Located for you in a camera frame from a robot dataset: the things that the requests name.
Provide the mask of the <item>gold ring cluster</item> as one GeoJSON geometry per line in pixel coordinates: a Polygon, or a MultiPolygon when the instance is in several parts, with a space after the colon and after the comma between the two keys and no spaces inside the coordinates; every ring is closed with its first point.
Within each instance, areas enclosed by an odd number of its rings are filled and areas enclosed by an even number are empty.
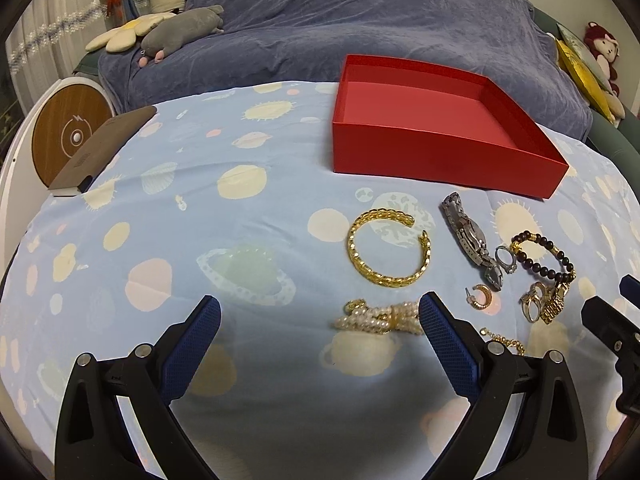
{"type": "Polygon", "coordinates": [[[521,296],[520,305],[522,313],[529,323],[536,323],[542,310],[544,310],[544,295],[547,292],[547,287],[541,282],[535,282],[531,284],[528,291],[521,296]]]}

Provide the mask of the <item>gold hoop earring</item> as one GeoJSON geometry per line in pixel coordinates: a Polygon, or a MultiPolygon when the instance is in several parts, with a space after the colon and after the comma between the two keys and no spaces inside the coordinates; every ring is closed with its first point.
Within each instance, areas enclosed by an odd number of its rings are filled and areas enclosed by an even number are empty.
{"type": "Polygon", "coordinates": [[[492,292],[484,284],[465,289],[466,302],[475,310],[485,310],[492,303],[492,292]]]}

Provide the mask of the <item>gold cuff bangle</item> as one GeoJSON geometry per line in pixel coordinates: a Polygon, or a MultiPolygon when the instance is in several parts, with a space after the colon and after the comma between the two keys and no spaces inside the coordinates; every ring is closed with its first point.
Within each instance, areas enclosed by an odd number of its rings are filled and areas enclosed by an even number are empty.
{"type": "Polygon", "coordinates": [[[432,260],[430,214],[390,208],[360,214],[346,235],[346,252],[369,282],[403,288],[422,278],[432,260]]]}

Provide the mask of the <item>planet print blue cloth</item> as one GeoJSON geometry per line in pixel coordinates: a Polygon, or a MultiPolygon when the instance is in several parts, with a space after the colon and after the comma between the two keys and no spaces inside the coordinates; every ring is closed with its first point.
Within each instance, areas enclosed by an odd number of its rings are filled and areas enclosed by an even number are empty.
{"type": "Polygon", "coordinates": [[[78,354],[126,356],[183,321],[206,295],[221,329],[171,407],[225,479],[417,479],[457,429],[454,393],[423,337],[340,332],[344,304],[387,307],[432,290],[458,318],[514,338],[532,356],[561,351],[597,469],[623,422],[614,358],[580,322],[600,296],[636,318],[618,283],[639,271],[639,204],[608,159],[555,131],[567,161],[548,200],[462,188],[490,246],[529,230],[576,266],[562,314],[532,324],[508,275],[481,311],[480,281],[442,218],[449,185],[336,174],[334,84],[285,82],[168,101],[93,189],[49,198],[30,222],[1,300],[3,414],[46,460],[78,354]],[[346,252],[352,222],[374,208],[430,214],[432,260],[420,280],[387,288],[346,252]]]}

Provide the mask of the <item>gold cushion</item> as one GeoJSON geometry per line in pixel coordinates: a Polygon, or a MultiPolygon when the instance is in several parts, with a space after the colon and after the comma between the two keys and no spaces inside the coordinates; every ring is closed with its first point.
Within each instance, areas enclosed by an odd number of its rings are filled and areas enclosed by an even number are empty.
{"type": "Polygon", "coordinates": [[[555,40],[555,45],[562,65],[567,73],[570,74],[570,78],[572,78],[580,93],[603,117],[611,124],[614,124],[616,118],[608,106],[604,91],[598,84],[597,79],[594,78],[591,70],[563,41],[555,40]]]}

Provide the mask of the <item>red monkey plush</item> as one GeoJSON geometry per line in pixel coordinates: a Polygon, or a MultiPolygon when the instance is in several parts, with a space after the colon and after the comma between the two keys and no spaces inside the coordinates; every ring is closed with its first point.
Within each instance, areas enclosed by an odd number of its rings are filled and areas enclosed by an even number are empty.
{"type": "Polygon", "coordinates": [[[620,95],[620,87],[616,84],[617,72],[614,63],[620,56],[620,43],[616,38],[597,22],[589,22],[586,26],[584,43],[596,59],[600,69],[605,74],[611,91],[620,95]]]}

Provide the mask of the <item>brown leather pouch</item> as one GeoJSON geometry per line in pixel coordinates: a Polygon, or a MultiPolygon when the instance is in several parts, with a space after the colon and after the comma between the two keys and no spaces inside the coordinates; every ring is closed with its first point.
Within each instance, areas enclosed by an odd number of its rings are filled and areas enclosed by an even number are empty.
{"type": "Polygon", "coordinates": [[[55,197],[84,194],[119,150],[155,115],[153,105],[114,116],[81,145],[49,185],[55,197]]]}

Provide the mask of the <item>red cardboard tray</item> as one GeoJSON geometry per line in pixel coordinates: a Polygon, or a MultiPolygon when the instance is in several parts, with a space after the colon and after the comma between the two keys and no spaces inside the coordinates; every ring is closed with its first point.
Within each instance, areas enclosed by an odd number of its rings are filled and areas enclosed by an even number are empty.
{"type": "Polygon", "coordinates": [[[332,117],[339,174],[442,182],[548,200],[568,165],[491,79],[433,63],[350,54],[332,117]]]}

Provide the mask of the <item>cream flower plush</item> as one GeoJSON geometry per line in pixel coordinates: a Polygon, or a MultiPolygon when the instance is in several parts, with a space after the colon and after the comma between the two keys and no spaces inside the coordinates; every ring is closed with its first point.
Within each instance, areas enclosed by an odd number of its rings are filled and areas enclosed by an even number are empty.
{"type": "Polygon", "coordinates": [[[104,49],[107,53],[120,53],[131,49],[141,37],[148,34],[162,21],[173,18],[172,12],[145,14],[125,25],[112,28],[90,40],[85,46],[88,53],[104,49]]]}

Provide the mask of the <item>grey plush toy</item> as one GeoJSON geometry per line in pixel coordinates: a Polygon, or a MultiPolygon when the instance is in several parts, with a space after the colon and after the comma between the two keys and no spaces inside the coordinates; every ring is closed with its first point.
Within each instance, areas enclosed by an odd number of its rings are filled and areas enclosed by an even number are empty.
{"type": "Polygon", "coordinates": [[[142,39],[140,67],[159,63],[190,42],[222,32],[224,7],[193,8],[155,25],[142,39]]]}

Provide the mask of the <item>white sheer curtain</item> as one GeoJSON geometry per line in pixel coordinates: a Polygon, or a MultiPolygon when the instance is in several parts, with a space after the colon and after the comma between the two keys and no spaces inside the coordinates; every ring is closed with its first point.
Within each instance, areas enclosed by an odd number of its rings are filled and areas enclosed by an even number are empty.
{"type": "Polygon", "coordinates": [[[6,40],[17,101],[28,113],[55,81],[70,76],[86,44],[110,23],[102,0],[32,0],[6,40]]]}

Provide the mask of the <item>blue velvet bed cover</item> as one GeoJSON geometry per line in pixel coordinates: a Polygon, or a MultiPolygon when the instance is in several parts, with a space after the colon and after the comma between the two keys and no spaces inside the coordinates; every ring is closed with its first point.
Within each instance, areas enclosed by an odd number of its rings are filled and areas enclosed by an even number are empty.
{"type": "Polygon", "coordinates": [[[412,58],[490,78],[535,122],[585,140],[592,114],[559,69],[528,0],[186,0],[219,4],[221,32],[140,67],[105,53],[99,75],[128,112],[191,94],[282,80],[336,81],[350,54],[412,58]]]}

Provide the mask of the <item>round wooden wireless charger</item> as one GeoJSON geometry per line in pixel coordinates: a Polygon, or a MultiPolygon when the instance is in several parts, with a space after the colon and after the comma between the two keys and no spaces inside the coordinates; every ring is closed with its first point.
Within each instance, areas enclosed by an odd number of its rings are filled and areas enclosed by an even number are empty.
{"type": "Polygon", "coordinates": [[[61,80],[44,100],[32,129],[32,161],[49,186],[76,152],[114,116],[110,101],[92,80],[61,80]]]}

